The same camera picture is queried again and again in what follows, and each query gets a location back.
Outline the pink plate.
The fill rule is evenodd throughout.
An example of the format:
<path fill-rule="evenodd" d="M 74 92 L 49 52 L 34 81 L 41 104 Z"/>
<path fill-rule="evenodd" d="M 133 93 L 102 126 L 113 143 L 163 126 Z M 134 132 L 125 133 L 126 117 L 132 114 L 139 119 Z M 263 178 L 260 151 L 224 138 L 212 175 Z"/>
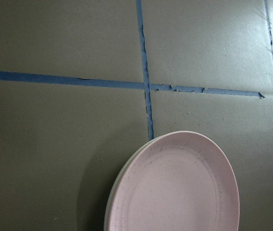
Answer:
<path fill-rule="evenodd" d="M 147 146 L 117 188 L 109 231 L 236 231 L 236 178 L 221 148 L 199 133 Z"/>

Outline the cream plate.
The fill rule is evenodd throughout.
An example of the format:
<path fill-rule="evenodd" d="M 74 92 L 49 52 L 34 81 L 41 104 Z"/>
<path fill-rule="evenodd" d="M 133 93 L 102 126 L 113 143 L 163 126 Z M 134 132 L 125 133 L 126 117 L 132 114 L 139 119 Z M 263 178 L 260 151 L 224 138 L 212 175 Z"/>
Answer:
<path fill-rule="evenodd" d="M 109 230 L 109 223 L 110 223 L 110 214 L 111 214 L 111 207 L 113 205 L 113 200 L 115 198 L 116 192 L 117 192 L 117 188 L 121 182 L 121 179 L 123 177 L 123 175 L 125 174 L 127 168 L 129 167 L 129 165 L 131 164 L 131 162 L 138 156 L 138 154 L 140 152 L 142 152 L 147 146 L 149 146 L 151 143 L 156 142 L 156 140 L 160 140 L 164 137 L 168 137 L 170 135 L 173 134 L 192 134 L 195 133 L 193 131 L 186 131 L 186 130 L 180 130 L 180 131 L 174 131 L 174 132 L 170 132 L 161 136 L 158 136 L 156 138 L 154 138 L 153 140 L 150 140 L 149 142 L 145 143 L 142 147 L 140 147 L 134 154 L 132 154 L 129 159 L 126 161 L 126 163 L 123 165 L 123 167 L 121 168 L 121 170 L 119 171 L 113 186 L 111 188 L 108 200 L 107 200 L 107 204 L 106 204 L 106 209 L 105 209 L 105 214 L 104 214 L 104 226 L 103 226 L 103 230 L 104 231 L 108 231 Z"/>

